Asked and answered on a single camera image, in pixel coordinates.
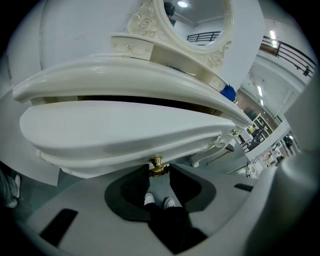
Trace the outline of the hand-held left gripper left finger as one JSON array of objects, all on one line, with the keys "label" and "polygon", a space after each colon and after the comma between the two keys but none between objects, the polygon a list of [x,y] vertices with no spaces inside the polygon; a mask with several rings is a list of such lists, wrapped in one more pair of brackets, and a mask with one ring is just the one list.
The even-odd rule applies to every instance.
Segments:
[{"label": "hand-held left gripper left finger", "polygon": [[[83,179],[46,202],[26,222],[17,225],[41,253],[50,256],[174,256],[150,230],[147,223],[126,221],[106,204],[107,186],[140,169],[128,167]],[[57,246],[41,232],[63,209],[77,215]]]}]

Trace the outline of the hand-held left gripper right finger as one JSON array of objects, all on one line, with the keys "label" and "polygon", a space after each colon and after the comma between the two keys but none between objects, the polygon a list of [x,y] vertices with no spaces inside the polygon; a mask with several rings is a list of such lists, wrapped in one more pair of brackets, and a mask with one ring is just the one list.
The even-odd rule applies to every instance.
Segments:
[{"label": "hand-held left gripper right finger", "polygon": [[219,231],[242,207],[257,180],[214,174],[182,164],[169,167],[170,187],[192,227],[187,243],[195,247]]}]

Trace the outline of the wooden drawer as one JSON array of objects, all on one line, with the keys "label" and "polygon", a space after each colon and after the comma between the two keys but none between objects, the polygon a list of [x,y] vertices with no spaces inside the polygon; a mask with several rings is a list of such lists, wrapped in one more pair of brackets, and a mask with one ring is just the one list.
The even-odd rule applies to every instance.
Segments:
[{"label": "wooden drawer", "polygon": [[205,151],[235,128],[205,113],[95,100],[29,107],[19,126],[42,160],[83,179],[149,165],[154,156],[167,163]]}]

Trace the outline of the cream dressing table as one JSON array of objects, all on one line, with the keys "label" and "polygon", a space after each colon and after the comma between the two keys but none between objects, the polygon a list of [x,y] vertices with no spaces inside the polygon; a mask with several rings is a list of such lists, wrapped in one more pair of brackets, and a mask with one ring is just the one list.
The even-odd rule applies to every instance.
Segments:
[{"label": "cream dressing table", "polygon": [[[222,7],[225,30],[227,10],[223,0],[215,1],[213,6]],[[127,25],[128,22],[125,31],[113,33],[111,37],[154,43],[130,35]],[[250,118],[237,107],[235,101],[220,93],[229,85],[220,73],[221,68],[211,70],[160,43],[154,43],[150,60],[113,55],[111,47],[107,53],[90,55],[38,72],[15,87],[13,98],[19,103],[31,102],[31,107],[74,101],[156,105],[221,117],[231,120],[235,127],[246,129],[252,123]],[[192,166],[197,167],[201,160],[226,147],[210,147],[188,156]],[[143,166],[150,177],[158,177],[168,173],[169,163],[156,155],[150,159],[149,165]]]}]

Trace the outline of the floral seat cushion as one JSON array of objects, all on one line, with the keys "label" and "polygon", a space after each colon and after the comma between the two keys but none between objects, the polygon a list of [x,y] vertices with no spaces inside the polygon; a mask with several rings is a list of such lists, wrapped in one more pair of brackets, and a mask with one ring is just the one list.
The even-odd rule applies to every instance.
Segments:
[{"label": "floral seat cushion", "polygon": [[258,159],[253,162],[248,162],[246,166],[246,176],[250,179],[257,180],[263,169],[264,167]]}]

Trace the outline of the person's right white shoe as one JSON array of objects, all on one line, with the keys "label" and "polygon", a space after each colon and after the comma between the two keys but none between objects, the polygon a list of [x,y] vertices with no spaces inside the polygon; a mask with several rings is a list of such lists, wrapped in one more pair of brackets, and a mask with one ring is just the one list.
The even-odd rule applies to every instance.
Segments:
[{"label": "person's right white shoe", "polygon": [[163,203],[163,209],[164,210],[167,210],[171,207],[175,207],[176,206],[176,203],[175,203],[175,200],[171,197],[166,197],[165,200],[164,200],[164,203]]}]

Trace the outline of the person's black trousers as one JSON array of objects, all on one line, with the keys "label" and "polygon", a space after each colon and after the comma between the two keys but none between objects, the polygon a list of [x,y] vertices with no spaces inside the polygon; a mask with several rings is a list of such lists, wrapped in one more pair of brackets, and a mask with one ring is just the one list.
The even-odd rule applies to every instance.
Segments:
[{"label": "person's black trousers", "polygon": [[208,236],[192,225],[189,212],[186,210],[186,203],[201,193],[201,184],[176,167],[170,167],[169,185],[180,206],[175,204],[175,207],[164,210],[164,199],[162,207],[155,202],[143,208],[150,215],[149,228],[176,255],[198,245]]}]

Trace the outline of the blue cloth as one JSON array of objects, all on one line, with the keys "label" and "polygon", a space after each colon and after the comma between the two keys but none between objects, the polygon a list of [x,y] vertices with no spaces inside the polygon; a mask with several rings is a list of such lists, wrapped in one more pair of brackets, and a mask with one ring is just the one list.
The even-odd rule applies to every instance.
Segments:
[{"label": "blue cloth", "polygon": [[223,90],[220,91],[220,93],[225,96],[228,100],[230,100],[231,102],[234,102],[236,100],[236,92],[234,90],[234,88],[227,84]]}]

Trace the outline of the black balcony railing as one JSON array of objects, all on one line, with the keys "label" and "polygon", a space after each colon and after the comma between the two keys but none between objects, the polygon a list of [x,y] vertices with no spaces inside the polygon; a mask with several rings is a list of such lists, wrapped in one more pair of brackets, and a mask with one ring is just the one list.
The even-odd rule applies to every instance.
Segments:
[{"label": "black balcony railing", "polygon": [[305,77],[312,78],[315,73],[317,67],[316,62],[308,55],[288,43],[264,36],[259,50],[278,59],[285,60],[293,65]]}]

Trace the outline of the oval white framed mirror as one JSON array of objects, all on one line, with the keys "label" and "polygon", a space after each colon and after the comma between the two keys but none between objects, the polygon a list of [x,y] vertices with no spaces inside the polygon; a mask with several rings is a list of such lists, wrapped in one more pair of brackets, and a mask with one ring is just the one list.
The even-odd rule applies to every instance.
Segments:
[{"label": "oval white framed mirror", "polygon": [[225,50],[232,43],[235,23],[232,0],[222,0],[222,3],[226,8],[226,29],[217,40],[205,46],[191,44],[176,34],[167,18],[162,0],[143,0],[140,8],[128,21],[127,31],[132,36],[175,50],[210,70],[219,70],[224,62]]}]

